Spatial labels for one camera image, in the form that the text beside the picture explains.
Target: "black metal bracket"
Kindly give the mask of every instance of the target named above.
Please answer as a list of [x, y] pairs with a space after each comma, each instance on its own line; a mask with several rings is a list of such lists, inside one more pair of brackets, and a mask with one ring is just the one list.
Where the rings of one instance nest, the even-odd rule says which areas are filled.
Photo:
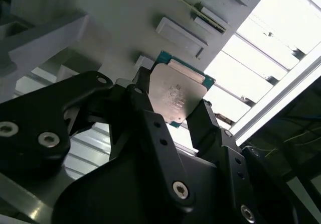
[[[0, 104], [3, 128], [16, 131], [0, 137], [0, 170], [38, 177], [59, 170], [74, 125], [81, 123], [78, 113], [93, 94], [104, 94], [112, 86], [101, 73], [87, 72]], [[92, 124], [83, 123], [77, 130]]]
[[246, 221], [244, 210], [248, 213], [248, 222], [265, 223], [260, 216], [249, 180], [246, 161], [239, 152], [233, 135], [221, 129], [215, 119], [211, 103], [202, 100], [194, 112], [187, 118], [193, 147], [197, 156], [215, 164], [220, 170], [218, 194], [220, 205], [234, 213], [230, 221]]

